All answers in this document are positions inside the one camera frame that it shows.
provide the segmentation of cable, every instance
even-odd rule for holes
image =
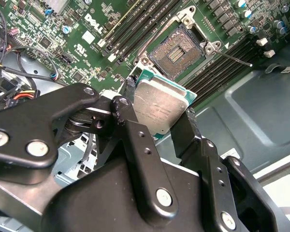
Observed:
[[[32,47],[32,46],[15,46],[15,47],[12,47],[6,54],[9,54],[12,51],[20,50],[20,49],[30,49],[30,50],[34,50],[34,51],[40,52],[51,63],[51,65],[53,66],[54,73],[56,74],[56,77],[54,78],[54,80],[58,79],[59,72],[58,72],[58,69],[57,69],[56,65],[54,64],[54,62],[51,60],[51,58],[45,52],[43,52],[42,50],[40,50],[40,49],[38,49],[36,47]]]
[[[6,48],[8,46],[8,33],[7,33],[7,23],[6,23],[6,19],[4,17],[4,14],[2,13],[2,11],[0,10],[0,16],[1,19],[3,21],[3,30],[4,30],[4,39],[3,39],[3,45],[0,47],[0,50],[2,49],[2,54],[0,57],[0,63],[2,63],[5,55],[6,55]]]
[[[81,162],[84,162],[88,159],[92,149],[93,149],[93,134],[89,134],[88,136],[88,143],[87,143],[87,147],[86,147],[86,150],[84,152],[84,155],[83,155],[83,158],[81,159]]]
[[[21,94],[16,95],[15,97],[13,97],[13,100],[17,100],[17,99],[22,98],[22,97],[27,97],[27,98],[30,98],[30,99],[34,98],[34,96],[32,94],[21,93]]]
[[[21,63],[21,53],[20,53],[20,52],[17,54],[17,56],[16,56],[16,60],[17,60],[17,64],[18,64],[20,70],[21,70],[23,73],[27,73],[26,70],[24,69],[24,66],[23,66],[22,63]],[[33,80],[31,77],[27,77],[27,76],[26,76],[26,79],[27,79],[27,81],[30,83],[31,88],[32,88],[33,90],[36,90],[36,89],[37,89],[37,85],[35,84],[34,80]]]

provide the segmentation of black wire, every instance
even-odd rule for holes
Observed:
[[[3,21],[3,30],[4,30],[4,39],[3,39],[3,45],[0,47],[0,50],[2,49],[2,54],[0,57],[0,63],[2,63],[5,54],[6,54],[6,48],[8,46],[8,32],[7,32],[7,23],[6,23],[6,19],[4,17],[4,14],[2,13],[2,11],[0,10],[0,16],[1,19]]]
[[[86,150],[84,152],[83,158],[81,159],[82,162],[86,161],[93,149],[93,134],[89,134],[88,136],[88,143],[87,143],[87,147]]]
[[[20,70],[21,70],[22,72],[24,72],[24,73],[27,73],[26,70],[25,70],[25,68],[24,68],[24,66],[23,66],[23,64],[21,63],[21,53],[20,53],[20,52],[17,54],[17,56],[16,56],[16,60],[17,60],[17,64],[18,64]],[[33,90],[37,90],[37,85],[35,84],[34,80],[33,80],[31,77],[27,77],[27,76],[26,76],[26,79],[27,79],[28,82],[30,83],[31,88],[32,88]]]

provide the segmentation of electronic component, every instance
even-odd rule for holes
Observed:
[[[92,3],[92,0],[84,0],[84,3],[85,3],[86,5],[90,5],[90,4]]]
[[[222,13],[224,12],[224,9],[219,6],[215,11],[214,11],[214,15],[216,15],[217,17],[220,16]]]
[[[78,81],[81,81],[83,79],[83,76],[79,72],[76,72],[73,75],[73,79],[78,82]]]
[[[273,23],[273,27],[277,29],[281,29],[284,25],[284,22],[279,20],[275,20]]]
[[[219,6],[219,2],[217,1],[217,0],[213,0],[209,5],[208,5],[208,7],[210,8],[210,9],[215,9],[216,7],[218,7]]]
[[[106,78],[106,76],[107,76],[107,71],[102,71],[100,73],[100,77]]]
[[[40,41],[40,44],[46,49],[48,49],[51,43],[52,42],[48,38],[46,38],[46,36],[44,36]]]
[[[64,21],[64,24],[66,24],[67,26],[72,26],[74,23],[73,19],[71,18],[67,18],[65,21]]]
[[[271,58],[275,55],[275,51],[274,50],[270,50],[270,51],[266,51],[263,53],[266,57]]]
[[[246,1],[245,0],[237,0],[235,3],[236,8],[244,8],[246,7]]]
[[[268,43],[267,39],[266,38],[262,38],[262,39],[259,39],[256,41],[257,45],[259,46],[264,46]]]
[[[19,28],[12,28],[8,30],[8,35],[9,36],[16,36],[20,33]]]
[[[242,18],[250,18],[251,17],[251,11],[250,10],[244,10],[242,12]]]
[[[251,25],[254,27],[258,27],[259,26],[260,21],[258,19],[255,19],[251,22]]]
[[[225,30],[229,30],[231,27],[233,27],[233,22],[228,21],[222,26]]]
[[[184,27],[175,29],[149,54],[149,58],[170,80],[177,78],[202,56],[203,49]]]
[[[230,29],[227,34],[231,37],[233,35],[235,35],[237,33],[237,29],[236,28],[232,28]]]
[[[72,28],[70,26],[62,26],[62,33],[63,34],[70,34],[72,32]]]
[[[111,29],[113,28],[113,24],[110,23],[110,22],[107,22],[107,23],[105,24],[105,28],[108,29],[108,30],[111,30]]]
[[[58,15],[66,8],[71,0],[44,0],[44,2]]]
[[[133,107],[139,123],[162,137],[194,101],[196,94],[180,85],[144,70],[136,82]]]
[[[256,33],[256,28],[255,27],[252,27],[252,26],[248,26],[247,27],[247,31],[250,33],[250,34],[254,34]]]
[[[281,12],[282,12],[283,14],[287,13],[288,11],[289,11],[289,6],[283,6],[283,7],[281,8]]]
[[[74,62],[73,57],[70,54],[68,54],[67,52],[63,52],[61,54],[60,60],[68,65]]]
[[[277,29],[276,30],[276,33],[277,34],[280,34],[280,35],[284,35],[284,34],[287,33],[287,28],[286,27],[283,27],[283,28]]]
[[[2,7],[5,7],[6,6],[6,2],[7,2],[7,0],[0,0],[0,5]]]
[[[229,16],[227,14],[223,14],[219,19],[219,23],[225,23],[229,19]]]
[[[20,9],[24,10],[25,7],[26,7],[26,3],[25,3],[23,0],[19,0],[19,2],[18,2],[18,7],[19,7]]]

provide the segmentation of black dimm slot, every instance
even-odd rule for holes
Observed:
[[[149,14],[147,17],[146,17],[146,21],[144,24],[148,23],[151,18],[152,18],[152,15],[154,15],[155,13],[159,12],[160,9],[162,8],[162,6],[167,2],[168,0],[164,0],[164,1],[161,1],[159,3],[158,6],[156,6],[154,8],[154,10],[151,12],[151,14]],[[136,29],[134,29],[134,31],[138,32],[141,28],[144,27],[144,24],[142,23],[139,23],[139,25],[136,27]],[[136,33],[131,33],[127,38],[124,39],[124,41],[121,41],[120,42],[120,46],[118,48],[116,48],[117,50],[122,50],[123,47],[125,47],[127,45],[127,43],[135,36]]]
[[[167,16],[171,11],[172,9],[178,4],[178,3],[181,3],[182,1],[181,0],[176,0],[176,1],[173,1],[170,3],[170,5],[165,9],[165,11],[163,11],[163,13],[161,13],[158,18],[150,24],[149,27],[147,27],[146,30],[144,30],[142,32],[142,34],[138,37],[138,39],[136,41],[134,41],[130,46],[128,46],[126,48],[126,51],[124,52],[124,54],[122,54],[120,56],[120,58],[117,60],[117,62],[120,64],[121,62],[123,62],[125,60],[125,58],[127,57],[128,54],[130,54],[131,51],[133,51],[137,45],[139,45],[140,41],[142,41],[154,28],[156,25],[158,25],[158,23],[161,22],[161,20]]]
[[[241,57],[241,60],[244,61],[250,61],[251,58],[253,58],[254,54],[252,55],[251,53],[246,54],[245,56]],[[229,69],[228,73],[226,74],[225,71],[221,71],[215,78],[211,78],[211,80],[206,83],[205,85],[202,85],[201,88],[196,90],[197,94],[199,95],[198,97],[201,98],[204,94],[208,93],[213,87],[217,85],[217,83],[220,83],[222,80],[229,76],[234,76],[234,70],[239,69],[239,68],[246,68],[245,65],[235,65],[234,62],[232,62],[230,65],[226,66],[226,69]]]
[[[258,56],[258,54],[260,54],[260,48],[256,47],[254,43],[246,37],[231,48],[227,54],[243,61],[254,63],[260,58]],[[192,107],[199,105],[247,68],[247,66],[237,63],[234,60],[225,57],[218,58],[212,65],[196,75],[193,80],[185,86],[185,88],[198,94]]]
[[[252,59],[250,59],[249,61],[254,61],[257,60],[255,54],[251,54],[250,57]],[[214,92],[216,92],[220,87],[224,86],[225,84],[227,84],[229,81],[231,81],[234,77],[236,77],[237,75],[239,75],[241,72],[243,72],[247,67],[245,65],[241,65],[238,68],[235,68],[235,70],[233,71],[232,75],[227,75],[222,82],[219,83],[219,86],[216,87],[215,89],[210,89],[208,92],[206,92],[205,94],[202,94],[192,105],[192,107],[197,106],[198,104],[200,104],[201,102],[203,102],[205,99],[207,99],[210,95],[212,95]]]
[[[229,51],[227,51],[226,54],[234,56],[235,53],[240,51],[241,49],[247,47],[250,41],[248,40],[243,40],[239,44],[237,44],[235,47],[231,48]],[[200,82],[206,78],[207,75],[210,75],[211,72],[214,72],[217,68],[221,67],[224,65],[225,62],[230,61],[230,59],[227,59],[223,56],[218,58],[216,61],[214,61],[213,64],[211,64],[209,67],[203,70],[200,74],[196,75],[193,77],[192,81],[190,81],[188,84],[185,85],[185,88],[187,89],[192,89],[194,86],[199,85]]]
[[[107,48],[105,49],[106,52],[109,52],[113,49],[114,45],[116,45],[116,43],[118,43],[127,33],[130,32],[130,28],[132,26],[135,26],[133,24],[137,23],[137,21],[139,21],[139,19],[141,19],[142,17],[144,17],[145,13],[152,7],[153,4],[155,4],[156,0],[149,0],[146,5],[144,6],[139,6],[139,8],[141,7],[141,9],[137,9],[139,10],[139,12],[136,15],[131,15],[129,17],[129,19],[127,20],[127,24],[121,24],[121,27],[117,29],[117,31],[120,31],[119,34],[115,34],[111,39],[110,39],[110,43],[107,45]]]
[[[251,47],[249,46],[243,46],[241,47],[241,49],[236,50],[234,53],[232,53],[232,56],[235,56],[239,59],[241,59],[241,54],[244,52],[247,52],[247,50],[251,49]],[[216,76],[218,76],[221,71],[226,70],[226,67],[228,67],[231,64],[234,64],[234,60],[225,58],[225,57],[220,57],[219,59],[221,59],[219,61],[219,63],[215,66],[211,66],[211,70],[207,73],[205,73],[202,77],[197,77],[198,80],[196,80],[196,82],[193,83],[193,85],[190,85],[188,88],[192,91],[195,90],[195,87],[202,87],[204,86],[204,82],[206,82],[206,80],[210,79],[210,78],[215,78]]]

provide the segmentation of green circuit board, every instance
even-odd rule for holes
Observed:
[[[205,69],[218,57],[207,58],[200,46],[202,42],[219,41],[220,51],[227,52],[238,41],[251,36],[247,27],[253,24],[256,31],[264,31],[273,49],[278,51],[290,34],[290,0],[250,0],[244,8],[236,8],[236,0],[93,0],[89,5],[83,0],[63,0],[64,6],[57,14],[51,10],[53,4],[60,5],[58,2],[0,0],[8,29],[17,29],[9,41],[12,45],[34,46],[45,51],[57,65],[61,80],[68,84],[86,83],[97,91],[117,90],[140,61],[138,55],[145,44],[142,54],[145,52],[146,58],[150,58],[148,68],[168,78],[170,61],[163,57],[164,63],[159,64],[160,58],[156,61],[151,58],[155,59],[155,49],[173,43],[168,38],[178,32],[186,36],[188,44],[199,47],[189,61],[185,61],[188,51],[183,50],[187,43],[179,43],[176,50],[167,51],[174,65],[183,63],[182,70],[173,71],[169,78],[180,84],[189,80],[185,78],[189,74]],[[195,21],[192,28],[177,17],[185,9],[191,9],[191,19]],[[242,17],[246,10],[252,12],[251,17]],[[225,22],[219,22],[222,14],[227,14],[231,28],[226,29]],[[282,21],[288,31],[283,35],[277,33],[275,20]],[[110,45],[115,49],[105,52]],[[39,54],[30,55],[51,68]]]

